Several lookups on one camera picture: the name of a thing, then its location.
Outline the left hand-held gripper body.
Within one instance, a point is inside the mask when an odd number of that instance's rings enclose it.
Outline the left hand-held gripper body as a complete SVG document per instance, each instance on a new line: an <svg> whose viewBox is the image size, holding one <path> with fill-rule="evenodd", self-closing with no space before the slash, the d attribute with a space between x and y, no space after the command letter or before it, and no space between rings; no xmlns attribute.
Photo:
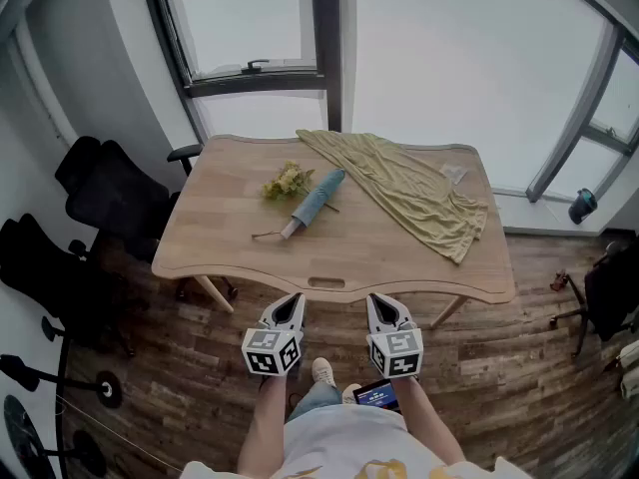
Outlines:
<svg viewBox="0 0 639 479"><path fill-rule="evenodd" d="M262 376L286 376L302 356L304 320L275 324L261 318L249 328L242 343L248 371Z"/></svg>

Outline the black wheeled stand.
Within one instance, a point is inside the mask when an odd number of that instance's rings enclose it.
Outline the black wheeled stand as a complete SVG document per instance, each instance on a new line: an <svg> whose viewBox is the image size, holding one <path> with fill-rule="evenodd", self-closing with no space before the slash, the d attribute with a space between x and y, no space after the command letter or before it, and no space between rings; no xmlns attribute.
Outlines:
<svg viewBox="0 0 639 479"><path fill-rule="evenodd" d="M61 393L67 388L90 391L97 395L100 404L108 409L117 409L123 403L123 390L118 377L109 370L101 370L93 381L69 378L66 375L66 357L70 339L67 332L53 326L47 317L41 320L44 335L49 341L62 338L61 359L57 373L28 366L17 355L0 354L0 372L13 379L29 392L38 389L42 382L48 382ZM72 459L89 474L103 479L107 473L107 463L95 439L85 430L77 430L72 435L72 446L66 449L60 444L56 449L47 449L38 434L36 426L26 408L13 395L3 401L4 422L11 446L29 479L55 479L50 459Z"/></svg>

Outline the person's left forearm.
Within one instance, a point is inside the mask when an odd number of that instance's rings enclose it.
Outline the person's left forearm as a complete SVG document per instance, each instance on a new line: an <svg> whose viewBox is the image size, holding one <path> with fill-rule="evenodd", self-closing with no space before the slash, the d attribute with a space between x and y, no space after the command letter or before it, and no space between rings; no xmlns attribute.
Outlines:
<svg viewBox="0 0 639 479"><path fill-rule="evenodd" d="M269 376L259 390L253 420L242 446L237 472L270 479L284 463L287 379Z"/></svg>

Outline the person's white printed shirt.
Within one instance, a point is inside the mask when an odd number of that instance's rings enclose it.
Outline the person's white printed shirt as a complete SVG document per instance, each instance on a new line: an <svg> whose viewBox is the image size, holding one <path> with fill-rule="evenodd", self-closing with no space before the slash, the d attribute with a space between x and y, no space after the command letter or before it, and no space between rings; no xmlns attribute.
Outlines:
<svg viewBox="0 0 639 479"><path fill-rule="evenodd" d="M408 433L391 411L357 405L311 410L278 430L253 429L235 473L198 461L180 479L533 479L497 458L484 470L464 459L446 464Z"/></svg>

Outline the clear plastic packet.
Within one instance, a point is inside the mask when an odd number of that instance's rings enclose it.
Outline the clear plastic packet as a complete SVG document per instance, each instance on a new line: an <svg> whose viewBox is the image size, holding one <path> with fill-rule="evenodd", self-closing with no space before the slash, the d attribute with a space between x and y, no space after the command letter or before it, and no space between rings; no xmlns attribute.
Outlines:
<svg viewBox="0 0 639 479"><path fill-rule="evenodd" d="M439 171L444 176L446 176L455 186L457 186L467 174L468 169L463 166L444 164Z"/></svg>

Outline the person's blue jeans leg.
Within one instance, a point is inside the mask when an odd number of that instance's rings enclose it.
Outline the person's blue jeans leg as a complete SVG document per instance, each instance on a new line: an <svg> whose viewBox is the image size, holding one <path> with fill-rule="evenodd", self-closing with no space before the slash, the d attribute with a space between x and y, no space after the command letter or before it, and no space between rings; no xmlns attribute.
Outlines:
<svg viewBox="0 0 639 479"><path fill-rule="evenodd" d="M323 381L315 382L308 393L297 403L288 418L288 422L295 420L313 409L341 403L341 392L335 386Z"/></svg>

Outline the white appliance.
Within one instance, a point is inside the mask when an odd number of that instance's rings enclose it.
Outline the white appliance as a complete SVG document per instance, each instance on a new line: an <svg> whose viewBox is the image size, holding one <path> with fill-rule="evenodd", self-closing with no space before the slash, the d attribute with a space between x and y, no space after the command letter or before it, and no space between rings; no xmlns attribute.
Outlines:
<svg viewBox="0 0 639 479"><path fill-rule="evenodd" d="M623 369L620 390L622 397L627 400L639 395L639 339L624 346L618 360Z"/></svg>

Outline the yellow-green cloth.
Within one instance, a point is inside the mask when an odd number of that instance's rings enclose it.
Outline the yellow-green cloth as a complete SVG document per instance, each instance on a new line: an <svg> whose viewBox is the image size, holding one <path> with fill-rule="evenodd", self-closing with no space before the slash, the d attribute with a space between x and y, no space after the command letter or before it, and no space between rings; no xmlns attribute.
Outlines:
<svg viewBox="0 0 639 479"><path fill-rule="evenodd" d="M488 204L459 193L447 176L403 146L370 133L300 129L297 135L409 234L453 263L461 264L481 238Z"/></svg>

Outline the black office chair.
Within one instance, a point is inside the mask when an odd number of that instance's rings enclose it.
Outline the black office chair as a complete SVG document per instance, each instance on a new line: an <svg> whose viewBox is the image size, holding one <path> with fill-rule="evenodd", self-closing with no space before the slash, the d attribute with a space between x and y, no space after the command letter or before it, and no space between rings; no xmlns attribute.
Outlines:
<svg viewBox="0 0 639 479"><path fill-rule="evenodd" d="M55 173L67 193L67 215L120 239L151 263L180 196L143 172L114 141L83 136Z"/></svg>
<svg viewBox="0 0 639 479"><path fill-rule="evenodd" d="M59 319L61 335L94 348L108 335L135 355L117 322L126 306L124 279L57 247L30 214L0 227L0 281Z"/></svg>
<svg viewBox="0 0 639 479"><path fill-rule="evenodd" d="M639 332L639 237L627 244L619 241L610 243L585 274L584 291L578 288L571 275L567 285L571 287L579 307L553 315L549 325L556 327L559 319L581 317L573 357L582 350L589 323L602 342L625 330Z"/></svg>

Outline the dark teal water bottle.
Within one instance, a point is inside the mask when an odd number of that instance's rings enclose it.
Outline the dark teal water bottle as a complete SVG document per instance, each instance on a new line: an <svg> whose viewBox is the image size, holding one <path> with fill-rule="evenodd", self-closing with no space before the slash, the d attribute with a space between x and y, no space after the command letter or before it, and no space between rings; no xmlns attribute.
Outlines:
<svg viewBox="0 0 639 479"><path fill-rule="evenodd" d="M568 215L574 224L580 225L597 208L598 203L595 195L590 190L582 188L577 192L577 197L570 205Z"/></svg>

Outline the black window frame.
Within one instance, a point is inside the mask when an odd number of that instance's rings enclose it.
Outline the black window frame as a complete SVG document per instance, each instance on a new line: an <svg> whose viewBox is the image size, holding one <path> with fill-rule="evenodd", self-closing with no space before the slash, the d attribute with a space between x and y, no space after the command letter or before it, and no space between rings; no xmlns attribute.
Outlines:
<svg viewBox="0 0 639 479"><path fill-rule="evenodd" d="M326 127L336 132L342 130L340 0L312 0L316 49L314 66L224 75L202 81L195 81L189 71L168 0L146 0L146 3L171 80L199 143L205 143L209 133L199 116L195 100L249 92L324 90Z"/></svg>

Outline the wooden table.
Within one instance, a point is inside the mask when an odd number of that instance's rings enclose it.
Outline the wooden table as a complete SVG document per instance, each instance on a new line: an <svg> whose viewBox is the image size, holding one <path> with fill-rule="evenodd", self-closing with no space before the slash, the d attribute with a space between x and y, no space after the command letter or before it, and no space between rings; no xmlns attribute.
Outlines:
<svg viewBox="0 0 639 479"><path fill-rule="evenodd" d="M286 161L320 181L332 164L296 138L209 139L169 218L152 270L159 277L192 277L206 290L216 276L245 278L310 300L349 303L378 292L425 291L451 296L450 310L474 299L509 302L515 285L506 239L477 151L452 144L409 146L430 166L466 170L458 190L488 205L481 237L461 263L441 256L409 234L360 186L346 178L311 225L283 239L297 207L267 201L262 185Z"/></svg>

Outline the black device with screen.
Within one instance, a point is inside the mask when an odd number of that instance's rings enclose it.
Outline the black device with screen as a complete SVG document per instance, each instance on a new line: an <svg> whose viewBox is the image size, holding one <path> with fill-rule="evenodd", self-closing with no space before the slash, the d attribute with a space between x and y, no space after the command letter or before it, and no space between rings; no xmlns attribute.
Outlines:
<svg viewBox="0 0 639 479"><path fill-rule="evenodd" d="M355 402L400 414L398 401L389 379L382 379L353 391Z"/></svg>

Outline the grey window frame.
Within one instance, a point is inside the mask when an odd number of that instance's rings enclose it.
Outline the grey window frame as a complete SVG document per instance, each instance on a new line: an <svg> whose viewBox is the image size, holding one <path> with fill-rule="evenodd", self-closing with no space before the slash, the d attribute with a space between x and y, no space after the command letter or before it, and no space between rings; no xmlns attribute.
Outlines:
<svg viewBox="0 0 639 479"><path fill-rule="evenodd" d="M598 199L639 149L639 41L607 23L585 81L551 153L525 193L568 201L583 189Z"/></svg>

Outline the yellow artificial flower bouquet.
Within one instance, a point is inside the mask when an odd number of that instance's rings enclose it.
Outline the yellow artificial flower bouquet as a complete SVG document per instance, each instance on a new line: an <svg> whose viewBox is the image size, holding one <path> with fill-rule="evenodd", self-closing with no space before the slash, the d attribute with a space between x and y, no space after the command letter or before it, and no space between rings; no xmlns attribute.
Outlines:
<svg viewBox="0 0 639 479"><path fill-rule="evenodd" d="M314 169L304 170L297 162L286 161L278 174L263 184L261 194L264 199L270 201L283 201L299 197L302 197L303 201L310 191L318 185L312 186L314 172Z"/></svg>

